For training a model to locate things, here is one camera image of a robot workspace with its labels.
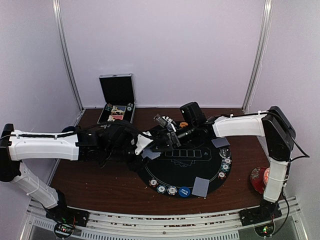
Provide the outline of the orange big blind button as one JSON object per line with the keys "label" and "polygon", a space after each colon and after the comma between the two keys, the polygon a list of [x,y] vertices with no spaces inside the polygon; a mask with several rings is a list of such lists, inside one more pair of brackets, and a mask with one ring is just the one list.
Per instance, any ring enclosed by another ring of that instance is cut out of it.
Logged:
{"label": "orange big blind button", "polygon": [[182,121],[182,122],[179,123],[179,126],[180,126],[181,128],[184,128],[184,127],[188,126],[188,123]]}

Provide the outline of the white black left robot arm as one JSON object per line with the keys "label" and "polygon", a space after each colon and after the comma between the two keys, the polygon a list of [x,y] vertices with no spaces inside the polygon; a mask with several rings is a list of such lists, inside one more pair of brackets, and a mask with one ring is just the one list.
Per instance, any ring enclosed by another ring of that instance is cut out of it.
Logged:
{"label": "white black left robot arm", "polygon": [[61,222],[72,218],[64,194],[40,180],[23,163],[26,159],[61,159],[98,162],[103,165],[115,151],[136,159],[156,139],[128,122],[113,122],[106,128],[67,127],[61,133],[20,131],[8,123],[0,136],[0,180],[18,185],[28,196],[52,211]]}

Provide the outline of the green blue 50 chip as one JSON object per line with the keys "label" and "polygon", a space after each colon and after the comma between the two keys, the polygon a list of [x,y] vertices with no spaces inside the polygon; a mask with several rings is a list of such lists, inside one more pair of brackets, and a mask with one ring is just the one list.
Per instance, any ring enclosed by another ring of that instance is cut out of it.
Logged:
{"label": "green blue 50 chip", "polygon": [[231,168],[230,165],[227,164],[227,163],[224,163],[224,164],[221,165],[221,171],[223,171],[224,173],[229,172],[230,168]]}
{"label": "green blue 50 chip", "polygon": [[159,193],[159,194],[165,194],[167,192],[167,187],[165,185],[158,185],[157,188],[156,188],[156,191]]}

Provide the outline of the blue small blind button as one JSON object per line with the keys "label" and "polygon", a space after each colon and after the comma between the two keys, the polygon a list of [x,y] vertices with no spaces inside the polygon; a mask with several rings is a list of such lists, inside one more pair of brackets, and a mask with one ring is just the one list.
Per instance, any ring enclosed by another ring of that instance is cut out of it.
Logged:
{"label": "blue small blind button", "polygon": [[186,186],[182,186],[178,189],[178,194],[182,198],[187,198],[190,196],[191,190]]}

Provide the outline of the black white dealer button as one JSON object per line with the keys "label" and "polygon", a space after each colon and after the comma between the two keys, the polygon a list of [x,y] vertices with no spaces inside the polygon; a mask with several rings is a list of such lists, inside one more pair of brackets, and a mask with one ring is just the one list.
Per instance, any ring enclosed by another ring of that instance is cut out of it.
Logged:
{"label": "black white dealer button", "polygon": [[223,159],[227,159],[231,157],[231,151],[229,148],[221,148],[219,151],[219,155],[223,158]]}

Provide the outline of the grey playing card deck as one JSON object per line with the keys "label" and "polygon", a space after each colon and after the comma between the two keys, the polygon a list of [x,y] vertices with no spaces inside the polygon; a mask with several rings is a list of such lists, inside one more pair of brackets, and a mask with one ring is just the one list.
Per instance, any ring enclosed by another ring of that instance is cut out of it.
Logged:
{"label": "grey playing card deck", "polygon": [[161,156],[161,152],[154,152],[149,148],[145,148],[141,154],[142,158],[149,158],[150,160],[154,160]]}

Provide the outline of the blue white 10 chip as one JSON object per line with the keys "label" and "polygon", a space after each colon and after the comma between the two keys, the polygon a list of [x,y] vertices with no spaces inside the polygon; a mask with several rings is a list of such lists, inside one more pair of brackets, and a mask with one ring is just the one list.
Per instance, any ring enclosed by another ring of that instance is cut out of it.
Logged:
{"label": "blue white 10 chip", "polygon": [[178,193],[178,189],[175,187],[175,186],[169,186],[167,188],[167,194],[170,195],[170,196],[174,196]]}
{"label": "blue white 10 chip", "polygon": [[223,162],[224,164],[230,165],[230,164],[232,163],[232,160],[231,160],[230,158],[224,158],[224,159],[222,160],[222,162]]}

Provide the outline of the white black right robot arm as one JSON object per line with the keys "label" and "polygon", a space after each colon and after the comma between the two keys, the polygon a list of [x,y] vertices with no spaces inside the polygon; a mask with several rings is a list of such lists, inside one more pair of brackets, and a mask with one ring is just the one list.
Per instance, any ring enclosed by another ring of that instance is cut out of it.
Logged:
{"label": "white black right robot arm", "polygon": [[256,136],[265,139],[267,156],[270,163],[268,182],[263,193],[266,201],[256,210],[259,220],[268,220],[275,212],[273,203],[280,198],[287,182],[291,155],[296,145],[296,131],[278,106],[268,110],[243,115],[220,115],[207,118],[197,102],[190,102],[180,107],[187,126],[178,126],[168,116],[156,115],[154,120],[166,129],[161,143],[165,150],[177,147],[196,134],[203,134],[210,139],[225,137]]}

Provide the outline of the brown 100 chip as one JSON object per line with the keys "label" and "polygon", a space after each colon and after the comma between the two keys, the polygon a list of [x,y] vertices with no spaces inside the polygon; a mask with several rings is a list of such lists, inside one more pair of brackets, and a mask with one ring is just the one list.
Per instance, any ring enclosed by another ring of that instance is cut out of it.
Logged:
{"label": "brown 100 chip", "polygon": [[218,179],[220,179],[220,180],[224,180],[224,179],[227,177],[227,175],[226,175],[225,172],[220,171],[220,172],[218,173],[217,177],[218,177]]}
{"label": "brown 100 chip", "polygon": [[158,181],[154,178],[149,180],[149,186],[152,188],[156,188],[158,184],[159,184]]}

